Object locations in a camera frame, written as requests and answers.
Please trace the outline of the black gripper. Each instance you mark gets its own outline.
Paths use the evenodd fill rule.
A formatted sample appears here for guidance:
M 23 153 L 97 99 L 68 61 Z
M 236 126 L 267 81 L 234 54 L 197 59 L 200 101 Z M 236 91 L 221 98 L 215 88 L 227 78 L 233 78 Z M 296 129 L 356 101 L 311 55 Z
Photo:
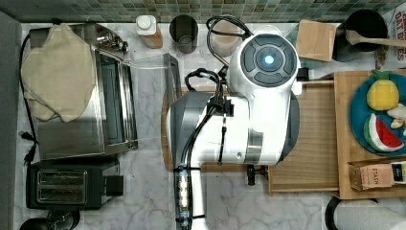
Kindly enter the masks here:
M 265 179 L 268 179 L 268 167 L 260 166 L 258 169 L 254 165 L 247 166 L 247 183 L 249 186 L 254 186 L 256 184 L 256 176 L 262 175 Z

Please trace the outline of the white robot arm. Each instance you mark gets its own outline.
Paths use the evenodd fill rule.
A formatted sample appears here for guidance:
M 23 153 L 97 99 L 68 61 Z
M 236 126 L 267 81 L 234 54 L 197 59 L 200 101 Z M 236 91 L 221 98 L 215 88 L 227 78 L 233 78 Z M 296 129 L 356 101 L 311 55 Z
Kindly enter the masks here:
M 228 92 L 191 90 L 169 107 L 176 230 L 208 230 L 203 164 L 276 165 L 292 151 L 300 127 L 293 90 L 299 68 L 294 46 L 279 29 L 265 25 L 237 47 L 224 80 L 196 71 Z

